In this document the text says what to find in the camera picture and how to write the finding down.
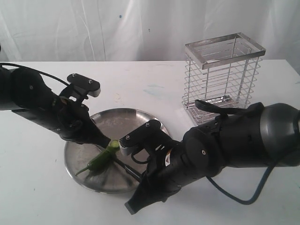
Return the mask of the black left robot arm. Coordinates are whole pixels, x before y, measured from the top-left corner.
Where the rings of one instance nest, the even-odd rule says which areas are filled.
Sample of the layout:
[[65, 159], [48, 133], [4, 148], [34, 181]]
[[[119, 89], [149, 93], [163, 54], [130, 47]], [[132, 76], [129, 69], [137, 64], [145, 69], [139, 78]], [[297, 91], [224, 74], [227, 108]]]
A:
[[89, 115], [83, 100], [100, 94], [100, 83], [80, 74], [67, 77], [68, 84], [55, 94], [41, 72], [28, 67], [0, 68], [0, 109], [11, 111], [78, 144], [106, 148], [105, 136]]

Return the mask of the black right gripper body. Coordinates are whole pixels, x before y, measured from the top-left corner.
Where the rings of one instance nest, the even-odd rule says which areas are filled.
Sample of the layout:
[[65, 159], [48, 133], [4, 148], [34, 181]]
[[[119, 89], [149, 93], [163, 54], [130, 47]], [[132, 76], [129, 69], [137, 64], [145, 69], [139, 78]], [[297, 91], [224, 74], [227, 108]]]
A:
[[155, 159], [148, 164], [145, 173], [148, 176], [167, 178], [170, 197], [182, 187], [206, 175], [206, 151], [183, 145], [159, 150]]

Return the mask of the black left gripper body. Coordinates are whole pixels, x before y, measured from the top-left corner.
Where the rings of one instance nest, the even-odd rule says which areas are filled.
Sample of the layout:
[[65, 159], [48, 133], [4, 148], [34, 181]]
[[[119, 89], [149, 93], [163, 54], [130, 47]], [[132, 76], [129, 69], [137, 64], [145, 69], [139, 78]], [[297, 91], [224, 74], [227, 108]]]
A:
[[51, 104], [50, 131], [61, 139], [79, 144], [103, 145], [103, 134], [84, 107], [72, 103]]

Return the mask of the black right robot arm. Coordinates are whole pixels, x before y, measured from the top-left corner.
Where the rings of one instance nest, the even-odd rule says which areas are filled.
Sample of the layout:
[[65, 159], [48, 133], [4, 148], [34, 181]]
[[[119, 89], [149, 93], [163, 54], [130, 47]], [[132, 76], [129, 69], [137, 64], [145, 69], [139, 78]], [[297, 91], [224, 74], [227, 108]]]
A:
[[141, 150], [149, 154], [146, 170], [125, 206], [131, 214], [157, 202], [165, 202], [199, 179], [210, 182], [225, 167], [266, 170], [249, 200], [234, 200], [250, 205], [260, 195], [275, 167], [300, 164], [300, 112], [277, 103], [264, 106], [258, 102], [246, 109], [222, 108], [196, 100], [198, 109], [216, 117], [190, 128], [181, 141], [161, 130], [158, 120], [149, 120], [120, 139], [123, 150], [134, 156]]

